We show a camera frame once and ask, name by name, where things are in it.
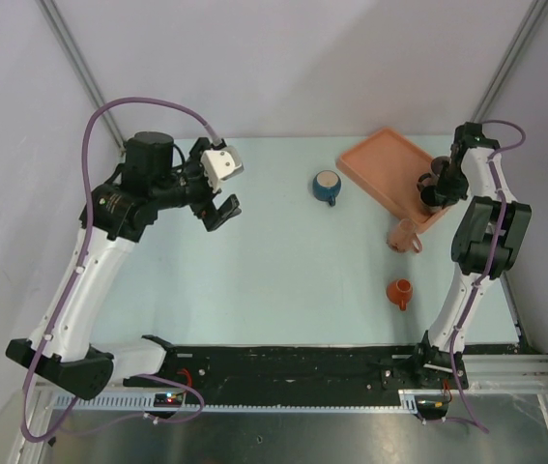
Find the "brown mug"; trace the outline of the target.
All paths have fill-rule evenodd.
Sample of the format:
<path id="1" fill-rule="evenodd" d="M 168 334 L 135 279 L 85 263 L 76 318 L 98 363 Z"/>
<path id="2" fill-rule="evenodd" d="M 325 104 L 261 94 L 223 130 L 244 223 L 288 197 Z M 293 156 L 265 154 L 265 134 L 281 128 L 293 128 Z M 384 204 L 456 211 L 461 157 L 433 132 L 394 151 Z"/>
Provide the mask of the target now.
<path id="1" fill-rule="evenodd" d="M 419 200 L 427 214 L 434 215 L 442 210 L 436 197 L 438 177 L 431 173 L 422 174 L 417 181 Z"/>

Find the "pink mug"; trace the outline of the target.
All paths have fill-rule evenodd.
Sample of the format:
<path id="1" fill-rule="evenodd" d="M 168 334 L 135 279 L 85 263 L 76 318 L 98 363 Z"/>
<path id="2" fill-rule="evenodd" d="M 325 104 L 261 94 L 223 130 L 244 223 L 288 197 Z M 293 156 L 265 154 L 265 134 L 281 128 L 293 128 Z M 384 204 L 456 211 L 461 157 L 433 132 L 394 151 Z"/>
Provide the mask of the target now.
<path id="1" fill-rule="evenodd" d="M 417 226 L 409 218 L 401 219 L 389 232 L 388 246 L 399 253 L 422 252 L 422 243 L 418 237 Z"/>

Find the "dark blue mug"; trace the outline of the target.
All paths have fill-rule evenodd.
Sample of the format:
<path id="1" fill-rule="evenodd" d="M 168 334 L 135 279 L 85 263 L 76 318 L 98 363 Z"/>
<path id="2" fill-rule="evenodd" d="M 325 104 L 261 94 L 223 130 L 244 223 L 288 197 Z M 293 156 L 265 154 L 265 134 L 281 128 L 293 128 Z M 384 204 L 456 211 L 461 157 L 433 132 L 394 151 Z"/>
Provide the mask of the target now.
<path id="1" fill-rule="evenodd" d="M 327 203 L 330 207 L 336 204 L 336 198 L 341 191 L 341 179 L 331 170 L 319 172 L 312 181 L 312 194 L 321 201 Z"/>

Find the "purple mug black handle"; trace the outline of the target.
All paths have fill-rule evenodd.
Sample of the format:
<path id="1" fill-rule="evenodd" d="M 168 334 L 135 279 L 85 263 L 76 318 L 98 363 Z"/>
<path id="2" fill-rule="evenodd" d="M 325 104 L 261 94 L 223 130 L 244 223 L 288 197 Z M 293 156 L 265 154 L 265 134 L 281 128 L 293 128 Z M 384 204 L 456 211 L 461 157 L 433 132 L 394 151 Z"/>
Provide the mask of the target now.
<path id="1" fill-rule="evenodd" d="M 444 170 L 447 170 L 451 162 L 449 156 L 439 156 L 434 158 L 430 163 L 431 175 L 438 179 Z"/>

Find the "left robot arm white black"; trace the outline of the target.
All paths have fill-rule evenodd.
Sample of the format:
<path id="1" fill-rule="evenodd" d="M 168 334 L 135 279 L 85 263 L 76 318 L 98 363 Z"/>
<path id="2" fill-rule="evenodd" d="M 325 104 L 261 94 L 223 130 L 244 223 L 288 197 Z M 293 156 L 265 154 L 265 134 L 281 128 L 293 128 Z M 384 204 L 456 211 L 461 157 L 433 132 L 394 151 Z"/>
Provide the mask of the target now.
<path id="1" fill-rule="evenodd" d="M 112 282 L 159 212 L 188 207 L 213 232 L 241 211 L 236 195 L 220 206 L 214 203 L 222 184 L 244 169 L 237 150 L 225 142 L 200 137 L 187 155 L 180 155 L 179 165 L 172 161 L 181 151 L 165 133 L 138 132 L 124 148 L 124 162 L 92 191 L 92 204 L 80 216 L 64 288 L 31 335 L 11 340 L 6 350 L 12 361 L 82 400 L 135 376 L 147 375 L 159 386 L 178 376 L 174 348 L 158 336 L 91 343 Z"/>

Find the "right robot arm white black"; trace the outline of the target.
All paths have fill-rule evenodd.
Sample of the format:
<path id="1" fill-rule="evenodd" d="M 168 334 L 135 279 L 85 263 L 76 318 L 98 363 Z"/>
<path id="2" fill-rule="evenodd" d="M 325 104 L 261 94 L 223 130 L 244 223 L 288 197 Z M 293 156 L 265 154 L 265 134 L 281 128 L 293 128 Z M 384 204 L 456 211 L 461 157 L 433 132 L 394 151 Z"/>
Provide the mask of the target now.
<path id="1" fill-rule="evenodd" d="M 501 145 L 484 134 L 481 123 L 458 126 L 449 155 L 433 159 L 418 178 L 420 200 L 430 211 L 468 203 L 452 239 L 454 275 L 447 297 L 410 365 L 413 380 L 422 387 L 434 387 L 446 375 L 459 376 L 466 333 L 479 302 L 513 267 L 529 227 L 532 208 L 516 199 L 502 168 L 503 153 L 526 140 L 520 126 L 511 128 L 518 140 Z"/>

